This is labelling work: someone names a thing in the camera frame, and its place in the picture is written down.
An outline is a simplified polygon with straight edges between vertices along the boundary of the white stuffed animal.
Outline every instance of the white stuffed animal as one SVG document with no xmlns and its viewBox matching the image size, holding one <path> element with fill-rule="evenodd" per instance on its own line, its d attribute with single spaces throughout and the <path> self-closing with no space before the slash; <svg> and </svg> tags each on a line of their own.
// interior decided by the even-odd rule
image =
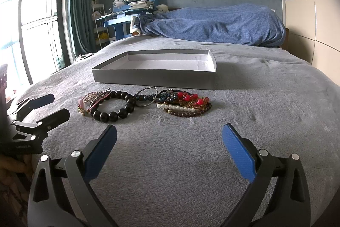
<svg viewBox="0 0 340 227">
<path fill-rule="evenodd" d="M 153 14 L 169 12 L 168 7 L 165 4 L 159 4 L 156 6 L 157 10 Z"/>
</svg>

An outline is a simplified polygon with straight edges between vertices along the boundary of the blue gripper pad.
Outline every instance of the blue gripper pad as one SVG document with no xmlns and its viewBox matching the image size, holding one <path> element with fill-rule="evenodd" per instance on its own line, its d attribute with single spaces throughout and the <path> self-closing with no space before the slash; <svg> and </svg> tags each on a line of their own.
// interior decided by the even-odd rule
<svg viewBox="0 0 340 227">
<path fill-rule="evenodd" d="M 96 146 L 84 163 L 85 173 L 83 179 L 87 183 L 92 179 L 96 179 L 102 170 L 106 159 L 117 141 L 117 129 L 113 125 L 109 125 L 101 138 L 93 141 L 97 141 Z"/>
<path fill-rule="evenodd" d="M 54 101 L 54 95 L 49 93 L 45 96 L 35 98 L 31 101 L 30 105 L 32 109 L 38 109 L 40 107 L 43 107 L 47 104 L 51 104 Z"/>
<path fill-rule="evenodd" d="M 255 160 L 242 143 L 241 136 L 230 123 L 223 127 L 222 139 L 242 177 L 252 183 L 256 176 Z"/>
</svg>

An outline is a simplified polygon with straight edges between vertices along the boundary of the window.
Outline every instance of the window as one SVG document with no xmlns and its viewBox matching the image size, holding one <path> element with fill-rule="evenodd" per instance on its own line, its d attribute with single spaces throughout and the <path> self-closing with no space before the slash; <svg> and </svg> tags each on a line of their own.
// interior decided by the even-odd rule
<svg viewBox="0 0 340 227">
<path fill-rule="evenodd" d="M 61 0 L 0 0 L 0 64 L 6 96 L 70 65 Z"/>
</svg>

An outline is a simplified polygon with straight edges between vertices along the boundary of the blue desk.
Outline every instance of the blue desk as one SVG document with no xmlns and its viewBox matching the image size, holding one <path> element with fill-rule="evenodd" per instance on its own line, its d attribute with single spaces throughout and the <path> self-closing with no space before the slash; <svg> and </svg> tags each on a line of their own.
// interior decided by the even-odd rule
<svg viewBox="0 0 340 227">
<path fill-rule="evenodd" d="M 115 28 L 116 41 L 127 38 L 127 37 L 131 37 L 131 34 L 127 34 L 127 35 L 124 34 L 123 24 L 130 23 L 132 16 L 137 16 L 145 12 L 147 12 L 146 9 L 128 10 L 123 14 L 117 15 L 116 19 L 105 21 L 104 27 L 113 25 L 113 27 Z"/>
</svg>

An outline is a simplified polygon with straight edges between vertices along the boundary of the human hand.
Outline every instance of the human hand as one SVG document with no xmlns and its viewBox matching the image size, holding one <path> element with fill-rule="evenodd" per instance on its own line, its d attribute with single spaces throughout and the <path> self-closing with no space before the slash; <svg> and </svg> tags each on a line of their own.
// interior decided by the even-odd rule
<svg viewBox="0 0 340 227">
<path fill-rule="evenodd" d="M 14 180 L 11 172 L 25 173 L 30 179 L 33 174 L 32 155 L 23 155 L 23 161 L 0 154 L 0 182 L 6 186 L 11 185 Z"/>
</svg>

